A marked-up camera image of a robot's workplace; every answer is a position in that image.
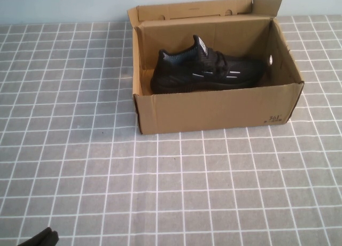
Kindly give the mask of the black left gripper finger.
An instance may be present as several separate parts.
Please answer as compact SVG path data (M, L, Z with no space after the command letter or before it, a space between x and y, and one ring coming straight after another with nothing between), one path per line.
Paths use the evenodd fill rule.
M56 231L52 231L47 237L47 246L56 246L59 241L58 233Z
M20 243L20 246L35 246L35 245L39 245L51 233L52 233L52 229L50 227L47 227L46 229L42 230L41 232L39 232L37 235L33 236L29 240Z

